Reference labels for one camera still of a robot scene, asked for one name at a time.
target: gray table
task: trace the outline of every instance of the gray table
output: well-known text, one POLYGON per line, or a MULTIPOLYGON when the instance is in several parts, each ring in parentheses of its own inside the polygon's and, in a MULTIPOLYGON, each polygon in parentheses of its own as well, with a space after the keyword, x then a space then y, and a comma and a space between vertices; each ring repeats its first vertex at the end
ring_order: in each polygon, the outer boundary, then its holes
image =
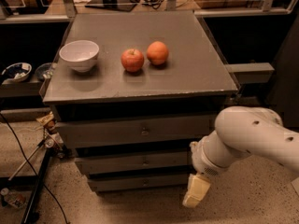
POLYGON ((191 11, 78 14, 65 43, 80 39, 99 45, 98 64, 83 76, 60 60, 44 97, 46 105, 236 91, 191 11), (121 65, 122 52, 136 48, 146 55, 148 45, 155 40, 169 47, 166 66, 157 68, 146 60, 140 74, 125 72, 121 65))

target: cabinet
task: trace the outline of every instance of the cabinet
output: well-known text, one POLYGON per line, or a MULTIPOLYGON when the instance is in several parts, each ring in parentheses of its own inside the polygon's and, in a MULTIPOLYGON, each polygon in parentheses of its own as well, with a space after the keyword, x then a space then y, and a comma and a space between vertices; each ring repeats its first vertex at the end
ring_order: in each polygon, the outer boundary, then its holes
POLYGON ((59 60, 43 101, 91 190, 187 184, 190 142, 237 91, 193 13, 78 14, 66 43, 79 39, 99 45, 98 64, 83 76, 59 60), (121 53, 154 40, 169 47, 167 64, 126 73, 121 53))

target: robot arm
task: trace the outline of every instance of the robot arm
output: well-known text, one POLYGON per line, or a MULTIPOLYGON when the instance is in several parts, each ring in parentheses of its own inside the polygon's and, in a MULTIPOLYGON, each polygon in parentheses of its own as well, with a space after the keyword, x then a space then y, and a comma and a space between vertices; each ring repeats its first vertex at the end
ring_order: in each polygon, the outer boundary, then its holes
POLYGON ((299 173, 299 133, 285 129, 273 110, 233 106, 220 112, 215 131, 199 142, 191 142, 192 164, 183 204, 195 207, 206 195, 209 178, 251 154, 278 162, 299 173))

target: gray drawer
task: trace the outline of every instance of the gray drawer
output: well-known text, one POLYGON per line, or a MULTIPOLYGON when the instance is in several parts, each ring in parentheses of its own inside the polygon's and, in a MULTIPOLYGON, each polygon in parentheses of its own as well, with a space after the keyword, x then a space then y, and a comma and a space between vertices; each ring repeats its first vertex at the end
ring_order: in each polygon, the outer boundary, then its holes
POLYGON ((82 174, 102 174, 129 170, 191 165, 191 153, 170 150, 162 153, 123 155, 119 157, 76 158, 75 164, 82 174))
POLYGON ((211 115, 193 115, 59 122, 57 130, 69 148, 99 147, 200 138, 210 133, 214 118, 211 115))
POLYGON ((187 185, 189 174, 131 177, 114 180, 88 180, 92 191, 146 189, 173 185, 187 185))

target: floor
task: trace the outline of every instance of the floor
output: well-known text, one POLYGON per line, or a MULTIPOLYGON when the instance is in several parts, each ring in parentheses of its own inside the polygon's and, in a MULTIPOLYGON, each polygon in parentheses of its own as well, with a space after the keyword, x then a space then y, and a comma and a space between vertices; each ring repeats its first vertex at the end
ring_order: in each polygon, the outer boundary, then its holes
MULTIPOLYGON (((2 111, 29 155, 43 137, 38 112, 2 111)), ((11 130, 0 118, 0 177, 11 176, 24 158, 11 130)), ((38 171, 44 148, 31 163, 38 171)), ((31 175, 26 165, 19 175, 31 175)), ((229 171, 212 179, 207 196, 194 209, 184 207, 186 186, 128 190, 97 195, 87 185, 74 161, 52 158, 45 178, 72 224, 295 224, 299 223, 299 196, 292 181, 297 175, 273 161, 251 156, 234 163, 229 171)), ((22 193, 29 197, 30 192, 22 193)), ((43 189, 36 207, 38 224, 60 224, 64 216, 43 189)), ((23 209, 0 207, 1 223, 21 223, 23 209)))

